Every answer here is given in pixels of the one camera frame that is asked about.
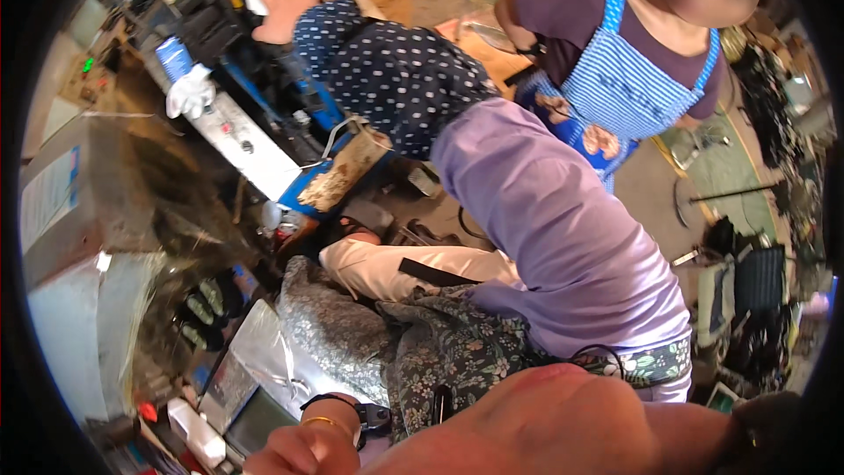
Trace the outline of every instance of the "cable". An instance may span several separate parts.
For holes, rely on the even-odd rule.
[[[621,357],[616,353],[615,350],[608,347],[607,345],[603,345],[601,343],[593,343],[592,345],[586,345],[585,347],[581,348],[575,354],[571,354],[571,358],[568,359],[569,362],[574,362],[574,360],[578,359],[585,351],[592,350],[593,348],[599,348],[610,353],[613,358],[615,358],[615,362],[618,364],[618,372],[621,375],[621,381],[627,381],[627,375],[625,374],[625,367],[621,364]]]
[[[462,228],[463,231],[465,231],[467,234],[471,235],[472,237],[481,238],[483,240],[489,240],[490,238],[487,237],[486,235],[476,234],[474,231],[472,231],[471,229],[466,227],[466,223],[463,221],[463,212],[464,211],[466,211],[466,210],[463,209],[463,206],[460,206],[460,209],[458,209],[458,223],[460,224],[460,228]]]

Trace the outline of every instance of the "wooden board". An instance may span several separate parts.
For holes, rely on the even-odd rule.
[[[451,19],[437,26],[437,31],[448,40],[454,42],[455,31],[458,26],[458,19]],[[523,55],[508,54],[499,49],[489,46],[471,28],[464,26],[460,33],[460,49],[471,57],[480,61],[495,85],[501,90],[504,97],[513,99],[515,87],[507,87],[504,79],[512,76],[518,71],[530,66],[530,60]]]

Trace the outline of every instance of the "apron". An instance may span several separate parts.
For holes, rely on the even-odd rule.
[[[718,59],[712,29],[701,75],[688,89],[618,35],[626,0],[605,0],[604,19],[568,79],[557,87],[539,70],[520,81],[515,101],[583,154],[609,193],[613,173],[639,140],[668,130],[704,95]]]

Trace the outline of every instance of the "person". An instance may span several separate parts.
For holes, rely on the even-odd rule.
[[[436,33],[364,19],[353,0],[264,2],[269,15],[253,37],[295,43],[344,109],[391,136],[400,155],[430,159],[445,190],[516,262],[517,286],[487,281],[464,299],[499,319],[525,320],[531,348],[552,361],[578,357],[597,374],[624,375],[645,401],[685,401],[691,328],[678,278],[580,153],[501,98],[483,67]],[[296,330],[319,323],[313,315],[290,320]],[[604,351],[584,352],[596,345]],[[493,360],[475,386],[494,385],[517,364],[515,356]],[[472,385],[459,365],[450,380]]]
[[[373,300],[401,301],[417,287],[431,291],[444,286],[437,279],[441,274],[429,277],[427,268],[462,278],[451,279],[453,283],[498,280],[513,284],[519,280],[516,264],[500,249],[383,245],[377,234],[351,217],[341,217],[340,225],[346,235],[320,250],[319,259],[332,280],[342,284],[353,297],[361,294]],[[422,265],[421,273],[413,269],[408,270],[418,275],[402,271],[404,259]]]
[[[498,0],[495,17],[536,63],[517,75],[514,100],[613,192],[639,140],[715,111],[726,73],[715,28],[746,20],[756,2]]]
[[[754,472],[783,442],[799,396],[767,395],[731,415],[689,403],[646,403],[625,382],[573,364],[523,370],[470,408],[362,462],[356,401],[312,402],[244,463],[248,475]]]

